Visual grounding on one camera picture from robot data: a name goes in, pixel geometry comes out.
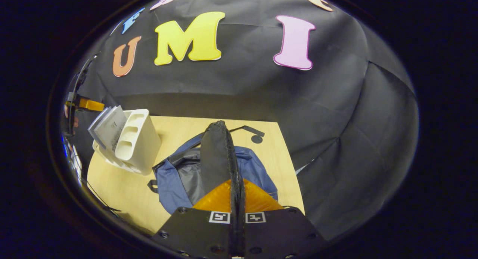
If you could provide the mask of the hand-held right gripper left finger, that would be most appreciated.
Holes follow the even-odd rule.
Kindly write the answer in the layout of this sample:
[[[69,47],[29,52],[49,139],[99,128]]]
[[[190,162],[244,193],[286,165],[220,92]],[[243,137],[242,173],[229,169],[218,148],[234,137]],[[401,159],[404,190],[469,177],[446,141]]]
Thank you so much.
[[[232,181],[207,193],[193,207],[178,207],[152,240],[190,259],[232,259]]]

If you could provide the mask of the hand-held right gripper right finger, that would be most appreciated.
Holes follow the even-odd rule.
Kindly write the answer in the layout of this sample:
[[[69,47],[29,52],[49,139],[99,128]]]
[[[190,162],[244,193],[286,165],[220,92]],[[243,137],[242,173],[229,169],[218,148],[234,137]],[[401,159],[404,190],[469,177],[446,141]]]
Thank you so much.
[[[281,206],[266,191],[244,180],[242,244],[245,259],[305,259],[327,246],[299,208]]]

